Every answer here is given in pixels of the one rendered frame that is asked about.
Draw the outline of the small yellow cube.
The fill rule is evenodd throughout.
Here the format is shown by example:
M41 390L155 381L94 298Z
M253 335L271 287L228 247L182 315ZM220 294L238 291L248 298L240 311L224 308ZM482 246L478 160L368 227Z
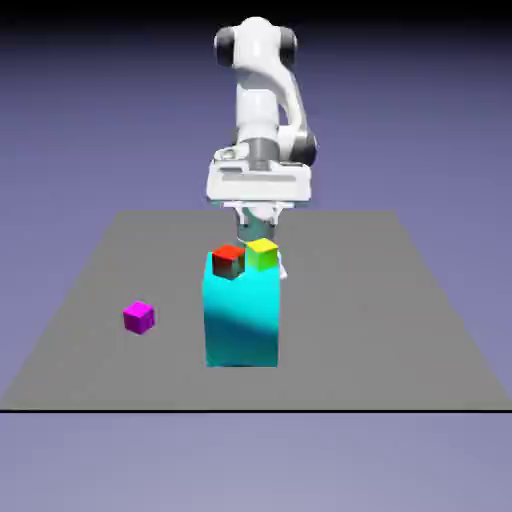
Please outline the small yellow cube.
M257 271L265 271L278 265L278 246L267 238L246 244L246 263Z

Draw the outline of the large cyan box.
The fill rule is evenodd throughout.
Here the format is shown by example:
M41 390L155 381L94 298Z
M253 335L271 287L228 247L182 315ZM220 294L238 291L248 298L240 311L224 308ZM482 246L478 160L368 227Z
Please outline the large cyan box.
M276 367L281 305L277 265L248 266L234 279L214 274L206 257L202 281L205 360L209 367Z

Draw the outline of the small red cube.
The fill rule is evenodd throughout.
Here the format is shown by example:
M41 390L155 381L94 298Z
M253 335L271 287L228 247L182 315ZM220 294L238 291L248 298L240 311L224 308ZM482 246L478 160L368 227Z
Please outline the small red cube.
M212 272L215 276L234 280L245 271L245 249L223 245L212 252Z

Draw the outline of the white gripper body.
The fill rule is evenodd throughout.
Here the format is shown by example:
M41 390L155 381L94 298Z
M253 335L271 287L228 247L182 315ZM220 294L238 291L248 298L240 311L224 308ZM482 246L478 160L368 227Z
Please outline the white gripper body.
M212 161L206 196L212 202L289 202L311 199L312 172L306 165L270 162L269 171L250 170L247 160Z

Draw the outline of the small magenta cube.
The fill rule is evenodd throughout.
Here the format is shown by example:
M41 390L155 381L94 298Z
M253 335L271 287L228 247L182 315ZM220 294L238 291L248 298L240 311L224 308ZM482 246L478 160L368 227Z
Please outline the small magenta cube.
M126 330L142 335L155 325L155 310L151 304L135 301L123 310Z

